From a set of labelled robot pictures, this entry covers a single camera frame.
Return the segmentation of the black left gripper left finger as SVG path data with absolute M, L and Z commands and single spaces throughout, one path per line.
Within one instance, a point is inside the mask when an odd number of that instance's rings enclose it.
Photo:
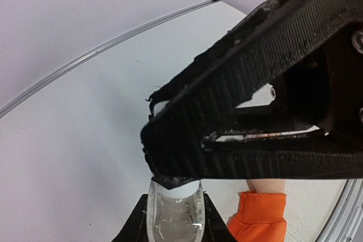
M 147 194 L 143 194 L 112 242 L 148 242 L 146 228 Z

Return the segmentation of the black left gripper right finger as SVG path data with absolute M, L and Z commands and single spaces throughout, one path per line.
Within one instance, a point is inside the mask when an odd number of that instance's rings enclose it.
M 204 193 L 204 204 L 205 229 L 202 242 L 236 242 L 207 193 Z

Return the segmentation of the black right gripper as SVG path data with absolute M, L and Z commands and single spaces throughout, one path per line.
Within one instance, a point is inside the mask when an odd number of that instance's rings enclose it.
M 150 96 L 148 150 L 204 136 L 212 117 L 279 76 L 284 109 L 273 132 L 316 126 L 362 137 L 362 0 L 267 0 Z

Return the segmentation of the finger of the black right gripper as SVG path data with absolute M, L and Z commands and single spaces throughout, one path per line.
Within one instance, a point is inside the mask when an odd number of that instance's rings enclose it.
M 201 179 L 360 179 L 362 134 L 314 131 L 303 137 L 208 141 L 144 128 L 141 141 L 153 180 L 167 189 Z

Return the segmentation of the white nail polish cap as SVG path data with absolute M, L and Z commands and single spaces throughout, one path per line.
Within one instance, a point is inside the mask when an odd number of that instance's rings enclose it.
M 183 199 L 188 198 L 195 193 L 200 188 L 200 180 L 193 181 L 175 181 L 177 183 L 177 187 L 172 189 L 167 189 L 165 186 L 161 185 L 160 181 L 153 180 L 150 185 L 153 185 L 155 191 L 165 197 L 174 198 L 174 199 Z

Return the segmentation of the clear nail polish bottle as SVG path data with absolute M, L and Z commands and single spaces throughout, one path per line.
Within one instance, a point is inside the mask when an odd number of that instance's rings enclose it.
M 146 209 L 146 228 L 149 241 L 202 240 L 205 229 L 204 192 L 174 199 L 165 197 L 150 185 Z

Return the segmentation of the orange sleeved forearm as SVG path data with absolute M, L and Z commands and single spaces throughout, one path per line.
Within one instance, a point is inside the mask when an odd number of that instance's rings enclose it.
M 284 218 L 286 194 L 239 194 L 238 211 L 228 223 L 228 229 L 236 241 L 284 241 L 288 223 Z

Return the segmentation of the mannequin hand with long nails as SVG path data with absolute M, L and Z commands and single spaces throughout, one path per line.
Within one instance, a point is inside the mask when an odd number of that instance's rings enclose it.
M 247 180 L 250 190 L 257 193 L 281 194 L 285 193 L 286 180 L 284 179 L 253 179 Z

